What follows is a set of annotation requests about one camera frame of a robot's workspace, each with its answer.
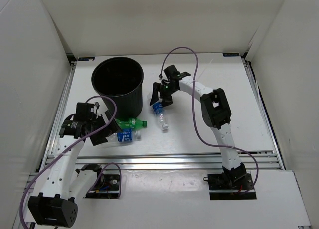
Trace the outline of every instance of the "white wall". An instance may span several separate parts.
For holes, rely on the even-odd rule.
[[[252,61],[284,162],[319,228],[319,0],[286,0]]]
[[[284,0],[43,0],[66,50],[76,56],[244,53],[257,44]]]
[[[69,69],[41,0],[0,0],[0,228],[43,156]]]

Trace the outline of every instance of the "wall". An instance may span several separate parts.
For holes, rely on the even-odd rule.
[[[285,0],[252,61],[287,169],[319,228],[319,0]]]
[[[43,0],[75,56],[159,54],[181,45],[243,54],[259,44],[283,1]]]
[[[0,228],[43,156],[69,69],[41,0],[0,0]]]

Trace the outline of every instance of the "bottle label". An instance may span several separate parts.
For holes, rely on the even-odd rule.
[[[153,111],[156,115],[162,113],[164,111],[163,105],[161,102],[156,102],[155,104],[152,105]]]
[[[118,142],[132,142],[132,130],[125,128],[122,133],[118,133]]]

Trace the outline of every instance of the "green bottle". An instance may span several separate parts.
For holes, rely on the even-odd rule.
[[[141,121],[138,118],[128,118],[127,120],[117,119],[116,123],[121,129],[130,128],[132,131],[141,130],[148,125],[147,121]]]

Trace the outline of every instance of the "black bin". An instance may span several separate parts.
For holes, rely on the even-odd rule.
[[[108,96],[117,105],[116,118],[136,118],[142,111],[142,67],[127,57],[114,57],[100,63],[93,71],[92,85],[101,96]],[[110,112],[111,102],[103,99]]]

